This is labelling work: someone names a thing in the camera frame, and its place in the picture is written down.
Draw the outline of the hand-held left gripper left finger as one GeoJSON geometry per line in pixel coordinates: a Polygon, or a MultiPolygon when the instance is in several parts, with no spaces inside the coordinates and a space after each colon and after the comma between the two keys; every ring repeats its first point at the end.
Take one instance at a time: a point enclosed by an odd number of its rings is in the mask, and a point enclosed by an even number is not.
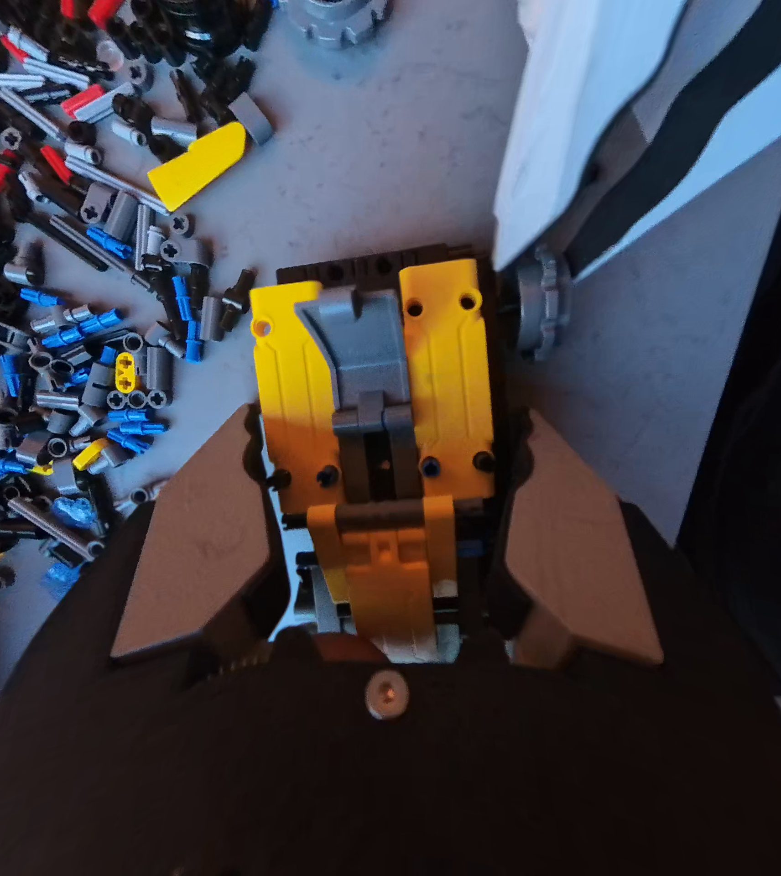
{"type": "Polygon", "coordinates": [[[111,657],[195,649],[220,664],[257,650],[290,603],[266,485],[258,404],[234,412],[163,486],[111,657]]]}

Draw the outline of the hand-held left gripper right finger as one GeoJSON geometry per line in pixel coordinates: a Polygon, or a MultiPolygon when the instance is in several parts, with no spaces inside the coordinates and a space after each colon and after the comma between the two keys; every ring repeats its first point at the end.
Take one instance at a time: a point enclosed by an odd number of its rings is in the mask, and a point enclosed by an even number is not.
{"type": "Polygon", "coordinates": [[[521,413],[489,575],[514,665],[558,669],[582,649],[665,659],[621,504],[536,410],[521,413]]]}

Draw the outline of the yellow toy brick vehicle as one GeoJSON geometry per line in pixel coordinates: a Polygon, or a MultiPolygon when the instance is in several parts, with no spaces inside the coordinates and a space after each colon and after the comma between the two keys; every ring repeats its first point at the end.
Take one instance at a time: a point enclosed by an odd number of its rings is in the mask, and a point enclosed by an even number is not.
{"type": "Polygon", "coordinates": [[[393,662],[477,626],[504,484],[480,265],[443,246],[279,271],[250,294],[265,450],[318,626],[393,662]]]}

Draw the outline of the grey desk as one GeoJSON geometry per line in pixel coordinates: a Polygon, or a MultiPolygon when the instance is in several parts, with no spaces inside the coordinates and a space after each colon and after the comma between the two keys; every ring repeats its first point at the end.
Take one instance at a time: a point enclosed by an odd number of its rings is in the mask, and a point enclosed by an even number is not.
{"type": "MultiPolygon", "coordinates": [[[[218,277],[261,280],[309,259],[409,245],[494,245],[495,193],[528,44],[515,2],[397,2],[383,33],[339,52],[278,16],[255,97],[275,137],[196,200],[218,277]]],[[[781,68],[744,132],[781,121],[781,68]]],[[[535,407],[671,542],[681,528],[781,208],[781,137],[573,282],[573,321],[548,365],[510,365],[535,407]]],[[[181,378],[166,476],[255,393],[253,340],[181,378]]]]}

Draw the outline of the pile of small brick parts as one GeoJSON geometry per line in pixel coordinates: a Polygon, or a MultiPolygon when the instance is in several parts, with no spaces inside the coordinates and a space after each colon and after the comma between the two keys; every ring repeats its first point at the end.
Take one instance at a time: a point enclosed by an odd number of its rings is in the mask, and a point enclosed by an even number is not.
{"type": "Polygon", "coordinates": [[[178,362],[250,307],[210,289],[213,253],[148,172],[232,122],[274,130],[256,52],[197,53],[183,2],[0,2],[0,590],[21,542],[56,598],[163,483],[106,476],[168,430],[178,362]]]}

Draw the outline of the grey wheel hub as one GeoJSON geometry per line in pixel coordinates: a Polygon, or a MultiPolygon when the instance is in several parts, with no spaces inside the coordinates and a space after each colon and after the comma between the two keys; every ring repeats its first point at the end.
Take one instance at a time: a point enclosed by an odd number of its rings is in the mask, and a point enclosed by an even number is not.
{"type": "Polygon", "coordinates": [[[341,50],[371,41],[392,1],[279,1],[290,23],[316,46],[341,50]]]}

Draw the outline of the yellow curved panel piece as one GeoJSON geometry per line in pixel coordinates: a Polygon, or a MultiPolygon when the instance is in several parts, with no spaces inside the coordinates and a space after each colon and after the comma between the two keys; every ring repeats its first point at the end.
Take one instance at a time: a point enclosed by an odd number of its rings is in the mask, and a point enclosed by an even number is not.
{"type": "Polygon", "coordinates": [[[156,197],[167,211],[177,211],[243,159],[246,142],[239,122],[197,138],[185,153],[148,172],[156,197]]]}

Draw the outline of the black rubber tyre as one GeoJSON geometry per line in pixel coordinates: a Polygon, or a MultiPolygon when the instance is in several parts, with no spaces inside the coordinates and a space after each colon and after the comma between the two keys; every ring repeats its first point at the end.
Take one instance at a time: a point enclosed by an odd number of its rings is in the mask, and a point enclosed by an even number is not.
{"type": "Polygon", "coordinates": [[[256,52],[278,8],[277,1],[183,2],[184,33],[197,53],[227,58],[256,52]]]}

